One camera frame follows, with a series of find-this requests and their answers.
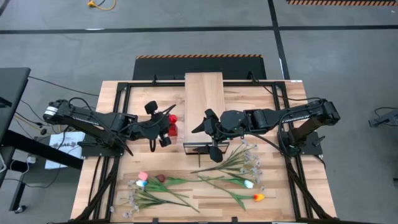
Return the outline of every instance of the wooden board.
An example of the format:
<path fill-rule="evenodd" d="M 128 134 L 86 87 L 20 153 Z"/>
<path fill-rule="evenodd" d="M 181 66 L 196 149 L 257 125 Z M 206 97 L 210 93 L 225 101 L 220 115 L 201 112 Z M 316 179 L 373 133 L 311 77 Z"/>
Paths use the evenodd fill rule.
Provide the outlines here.
<path fill-rule="evenodd" d="M 185 135 L 184 142 L 211 142 L 206 133 L 191 133 L 205 116 L 205 110 L 212 109 L 218 117 L 225 111 L 223 74 L 185 74 Z"/>
<path fill-rule="evenodd" d="M 102 113 L 112 111 L 116 86 L 117 82 L 115 81 L 103 82 L 97 111 Z M 305 98 L 303 83 L 286 81 L 286 86 L 290 98 Z M 124 219 L 122 217 L 123 212 L 131 208 L 121 205 L 124 201 L 119 198 L 128 195 L 127 182 L 131 179 L 136 179 L 139 171 L 147 171 L 150 175 L 164 174 L 173 177 L 196 178 L 190 172 L 198 169 L 198 158 L 197 156 L 186 156 L 182 147 L 185 126 L 184 93 L 184 87 L 134 87 L 132 89 L 128 113 L 138 115 L 140 120 L 149 118 L 146 115 L 144 105 L 150 100 L 156 100 L 160 110 L 164 110 L 172 104 L 177 105 L 173 109 L 172 114 L 176 114 L 178 117 L 178 137 L 172 138 L 171 146 L 165 148 L 159 147 L 153 153 L 149 150 L 148 141 L 128 142 L 128 146 L 133 151 L 134 157 L 125 154 L 121 158 L 114 199 L 115 213 L 112 214 L 111 221 L 151 222 L 153 217 L 157 217 L 160 222 L 230 222 L 231 217 L 235 216 L 241 222 L 288 222 L 295 220 L 284 158 L 272 146 L 252 136 L 246 137 L 246 140 L 258 145 L 258 149 L 253 151 L 253 153 L 261 158 L 261 170 L 264 173 L 261 185 L 266 188 L 263 192 L 266 199 L 257 203 L 245 200 L 246 212 L 225 192 L 215 189 L 206 183 L 189 183 L 173 186 L 172 189 L 181 194 L 188 195 L 188 202 L 198 208 L 201 211 L 200 213 L 195 212 L 191 208 L 178 205 L 160 205 L 142 210 L 134 214 L 131 219 Z M 224 87 L 224 101 L 225 110 L 274 109 L 272 95 L 260 86 L 226 86 Z M 297 106 L 303 102 L 290 101 L 289 103 L 291 106 Z M 276 129 L 269 131 L 264 136 L 277 143 L 276 131 Z M 231 149 L 236 148 L 238 145 L 240 145 L 239 139 L 231 141 L 230 149 L 228 149 L 226 156 L 229 155 Z M 97 158 L 87 158 L 84 161 L 71 218 L 78 216 L 88 203 L 88 194 L 90 192 L 96 160 Z M 335 208 L 323 164 L 313 156 L 302 156 L 302 160 L 309 191 L 326 212 L 335 216 Z M 201 168 L 213 167 L 215 165 L 208 156 L 201 156 L 201 161 Z M 209 176 L 223 175 L 223 173 L 217 171 L 205 172 L 203 174 Z M 100 175 L 98 174 L 94 192 L 96 192 L 99 178 Z M 261 186 L 256 185 L 255 189 L 242 189 L 237 185 L 220 181 L 216 181 L 215 184 L 244 195 L 259 193 Z M 169 194 L 159 193 L 157 195 L 162 198 L 175 200 Z M 100 217 L 104 217 L 104 207 L 108 198 L 107 193 L 105 193 L 104 198 Z M 304 217 L 305 209 L 300 193 L 298 193 L 298 198 L 301 214 Z"/>

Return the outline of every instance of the concrete floor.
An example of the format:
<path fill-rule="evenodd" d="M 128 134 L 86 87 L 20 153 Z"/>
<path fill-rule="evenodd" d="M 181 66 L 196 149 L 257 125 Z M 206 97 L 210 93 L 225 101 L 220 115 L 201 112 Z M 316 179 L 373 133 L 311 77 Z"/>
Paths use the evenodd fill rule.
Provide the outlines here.
<path fill-rule="evenodd" d="M 398 24 L 396 7 L 274 2 L 280 26 Z M 109 12 L 88 9 L 81 0 L 11 0 L 0 16 L 0 30 L 271 24 L 265 0 L 118 0 Z M 336 126 L 320 130 L 326 135 L 326 171 L 338 216 L 396 223 L 398 190 L 392 184 L 398 176 L 396 129 L 372 129 L 368 119 L 374 108 L 397 106 L 398 30 L 282 31 L 281 36 L 291 79 L 303 80 L 308 96 L 333 101 L 342 117 Z M 130 80 L 136 55 L 150 54 L 263 54 L 268 78 L 282 78 L 273 31 L 0 35 L 0 67 L 30 67 L 34 77 L 90 93 L 98 93 L 103 80 Z M 73 96 L 96 105 L 95 97 L 36 80 L 29 81 L 22 99 L 41 114 L 49 101 Z M 23 104 L 18 111 L 35 119 Z M 23 134 L 15 123 L 11 129 Z M 22 201 L 29 209 L 19 215 L 7 211 L 16 183 L 5 181 L 0 223 L 68 220 L 78 172 L 61 172 L 50 188 L 25 190 Z M 52 175 L 38 168 L 26 179 L 45 185 Z"/>

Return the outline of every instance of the orange and black striped tape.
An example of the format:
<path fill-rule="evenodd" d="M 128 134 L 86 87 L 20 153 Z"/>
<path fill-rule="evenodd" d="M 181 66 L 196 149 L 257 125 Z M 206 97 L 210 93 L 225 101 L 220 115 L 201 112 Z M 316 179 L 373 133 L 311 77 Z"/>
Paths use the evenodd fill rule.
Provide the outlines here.
<path fill-rule="evenodd" d="M 215 57 L 261 57 L 254 54 L 213 54 L 213 55 L 139 55 L 136 58 L 215 58 Z"/>
<path fill-rule="evenodd" d="M 312 5 L 312 6 L 398 6 L 395 1 L 307 1 L 307 0 L 288 0 L 292 5 Z"/>

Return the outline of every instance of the wooden tabletop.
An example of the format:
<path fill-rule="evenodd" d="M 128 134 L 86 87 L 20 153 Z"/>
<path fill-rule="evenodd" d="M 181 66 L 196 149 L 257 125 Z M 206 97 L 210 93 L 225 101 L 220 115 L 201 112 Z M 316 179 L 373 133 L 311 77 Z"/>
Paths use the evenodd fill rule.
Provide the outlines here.
<path fill-rule="evenodd" d="M 285 81 L 285 83 L 289 98 L 305 98 L 302 82 Z M 112 112 L 117 84 L 117 81 L 103 82 L 96 107 L 98 112 Z M 252 195 L 263 193 L 266 196 L 263 201 L 244 200 L 243 202 L 246 206 L 246 211 L 244 211 L 226 192 L 216 189 L 207 183 L 194 182 L 174 185 L 170 189 L 188 195 L 188 203 L 199 209 L 200 213 L 189 207 L 163 204 L 143 209 L 139 213 L 135 213 L 132 218 L 123 218 L 123 212 L 130 211 L 131 207 L 128 203 L 121 205 L 125 201 L 121 201 L 120 198 L 128 197 L 127 182 L 137 179 L 139 171 L 146 171 L 151 176 L 164 174 L 171 177 L 197 179 L 197 176 L 190 172 L 199 169 L 198 158 L 196 155 L 185 155 L 182 146 L 184 140 L 184 93 L 184 87 L 133 87 L 131 89 L 127 112 L 138 115 L 139 120 L 149 119 L 144 109 L 144 105 L 149 101 L 155 100 L 160 110 L 176 104 L 171 113 L 177 115 L 178 118 L 178 137 L 172 138 L 172 145 L 165 148 L 157 147 L 155 152 L 150 152 L 148 140 L 127 142 L 134 156 L 132 157 L 126 153 L 120 160 L 114 198 L 115 212 L 111 215 L 111 221 L 151 222 L 153 218 L 159 218 L 160 222 L 230 222 L 231 217 L 237 217 L 241 222 L 294 221 L 295 217 L 284 158 L 272 146 L 252 136 L 247 136 L 245 139 L 251 144 L 256 143 L 258 145 L 258 149 L 252 151 L 252 153 L 261 158 L 261 169 L 264 173 L 261 184 L 256 185 L 255 189 L 242 189 L 238 185 L 222 181 L 216 180 L 214 183 L 237 194 Z M 275 109 L 272 95 L 261 86 L 226 86 L 224 87 L 224 101 L 225 110 Z M 289 103 L 290 106 L 297 106 L 305 102 L 289 101 Z M 120 103 L 119 112 L 121 112 L 122 105 L 123 101 Z M 264 137 L 277 144 L 276 136 L 277 128 L 264 135 Z M 228 156 L 232 149 L 237 148 L 240 143 L 239 138 L 232 140 L 224 157 Z M 90 157 L 84 161 L 71 218 L 78 216 L 87 206 L 96 161 L 97 157 Z M 336 216 L 323 164 L 313 156 L 302 156 L 302 161 L 309 191 L 327 213 L 331 216 Z M 109 163 L 108 170 L 110 170 L 112 163 L 112 161 Z M 216 163 L 208 156 L 201 156 L 201 169 L 215 165 Z M 100 169 L 101 165 L 99 165 L 93 194 L 98 187 Z M 219 171 L 205 172 L 203 174 L 214 177 L 225 175 Z M 259 189 L 262 185 L 266 188 L 263 192 Z M 297 192 L 301 215 L 305 217 L 302 195 L 299 189 L 297 189 Z M 176 198 L 173 198 L 168 193 L 157 193 L 154 195 L 176 201 Z M 102 200 L 100 218 L 104 217 L 107 198 L 108 191 L 105 192 Z"/>

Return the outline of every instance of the white paper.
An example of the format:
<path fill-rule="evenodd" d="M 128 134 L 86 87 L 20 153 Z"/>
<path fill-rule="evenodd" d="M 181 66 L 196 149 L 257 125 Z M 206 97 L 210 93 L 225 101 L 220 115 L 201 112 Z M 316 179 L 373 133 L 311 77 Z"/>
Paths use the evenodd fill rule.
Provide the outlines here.
<path fill-rule="evenodd" d="M 67 132 L 65 133 L 65 140 L 63 141 L 62 146 L 59 150 L 80 159 L 81 147 L 77 144 L 77 142 L 82 141 L 84 138 L 85 138 L 85 133 L 83 132 Z M 62 142 L 62 139 L 63 139 L 63 133 L 52 134 L 50 137 L 49 145 L 53 147 L 54 150 L 57 150 Z M 45 167 L 44 167 L 45 169 L 58 169 L 62 167 L 66 166 L 60 165 L 59 163 L 50 160 L 45 161 Z"/>

